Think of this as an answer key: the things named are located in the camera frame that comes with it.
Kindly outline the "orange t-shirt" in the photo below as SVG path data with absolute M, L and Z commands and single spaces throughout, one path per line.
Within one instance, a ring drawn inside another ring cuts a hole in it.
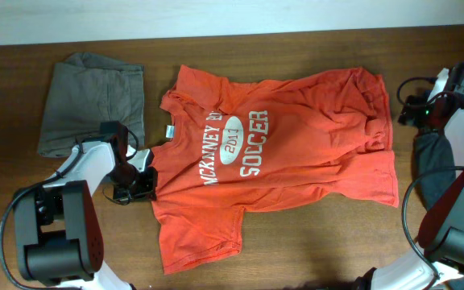
M 152 150 L 165 274 L 240 253 L 247 212 L 330 193 L 399 204 L 389 96 L 364 68 L 237 83 L 182 66 L 160 106 L 174 127 Z

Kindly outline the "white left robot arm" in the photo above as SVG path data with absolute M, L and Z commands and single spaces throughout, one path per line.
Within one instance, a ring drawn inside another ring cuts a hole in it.
M 49 179 L 14 195 L 19 274 L 46 289 L 132 289 L 104 260 L 92 196 L 110 180 L 115 202 L 153 198 L 150 150 L 133 150 L 117 135 L 78 143 Z

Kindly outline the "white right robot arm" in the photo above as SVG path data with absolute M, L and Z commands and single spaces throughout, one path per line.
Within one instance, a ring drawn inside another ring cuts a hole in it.
M 464 62 L 427 81 L 428 93 L 399 100 L 398 122 L 419 131 L 401 209 L 411 249 L 359 276 L 353 289 L 432 289 L 464 277 Z

